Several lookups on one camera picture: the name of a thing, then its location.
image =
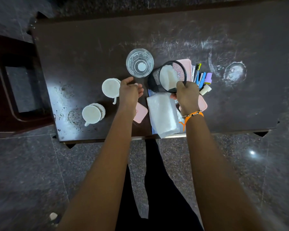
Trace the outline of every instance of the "granite floor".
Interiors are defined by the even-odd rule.
[[[0,34],[32,42],[26,26],[37,11],[54,17],[215,1],[228,0],[0,0]],[[26,73],[11,70],[9,76],[15,81],[18,108],[35,109],[35,95]],[[268,230],[289,230],[289,86],[280,105],[280,123],[264,137],[253,133],[215,136]],[[54,135],[54,127],[48,126],[0,139],[0,230],[54,229],[49,214],[64,213],[102,145],[77,144],[69,149]],[[168,174],[200,217],[186,139],[162,139],[158,143]],[[145,161],[144,141],[133,141],[129,166],[142,217],[147,217],[149,210]]]

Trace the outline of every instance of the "glass of water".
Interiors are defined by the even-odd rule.
[[[126,68],[129,73],[137,78],[148,76],[153,70],[154,60],[152,54],[145,49],[134,49],[126,59]]]

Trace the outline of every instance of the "purple cap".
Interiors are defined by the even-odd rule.
[[[212,73],[207,73],[206,78],[204,79],[204,84],[211,84],[212,83]]]

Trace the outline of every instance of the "orange thread bracelet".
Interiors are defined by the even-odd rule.
[[[200,114],[201,116],[203,116],[203,113],[202,113],[201,111],[198,111],[198,112],[194,112],[194,113],[191,113],[191,114],[189,114],[189,115],[184,116],[184,117],[185,117],[184,124],[183,124],[183,122],[179,122],[179,123],[181,123],[181,124],[183,125],[183,131],[185,130],[185,126],[186,126],[187,121],[188,121],[192,116],[195,116],[195,115],[197,115],[197,114]]]

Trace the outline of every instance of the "hand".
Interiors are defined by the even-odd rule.
[[[171,94],[170,98],[177,99],[181,106],[182,116],[189,115],[199,111],[198,106],[199,87],[194,82],[186,82],[184,86],[182,81],[177,82],[177,93]]]
[[[128,77],[121,81],[119,110],[123,110],[126,114],[131,113],[134,118],[136,116],[138,98],[143,95],[144,89],[142,88],[142,84],[128,84],[133,81],[133,79],[133,77]]]

